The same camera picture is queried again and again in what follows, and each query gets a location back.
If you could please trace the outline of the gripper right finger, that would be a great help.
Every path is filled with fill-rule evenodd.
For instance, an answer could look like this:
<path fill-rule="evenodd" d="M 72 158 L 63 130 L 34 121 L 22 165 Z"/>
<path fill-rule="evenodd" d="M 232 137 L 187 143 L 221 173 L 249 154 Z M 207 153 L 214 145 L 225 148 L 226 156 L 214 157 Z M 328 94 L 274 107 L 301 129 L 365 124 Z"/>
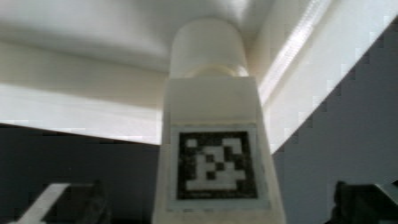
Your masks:
<path fill-rule="evenodd" d="M 398 180 L 388 184 L 336 184 L 328 224 L 398 224 Z"/>

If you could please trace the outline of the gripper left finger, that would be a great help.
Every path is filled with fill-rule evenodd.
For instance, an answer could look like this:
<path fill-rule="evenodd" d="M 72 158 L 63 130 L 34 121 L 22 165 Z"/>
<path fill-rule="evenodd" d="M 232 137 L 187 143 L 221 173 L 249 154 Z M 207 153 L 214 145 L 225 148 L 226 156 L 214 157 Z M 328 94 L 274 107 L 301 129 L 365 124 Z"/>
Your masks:
<path fill-rule="evenodd" d="M 49 185 L 17 224 L 113 224 L 104 185 Z"/>

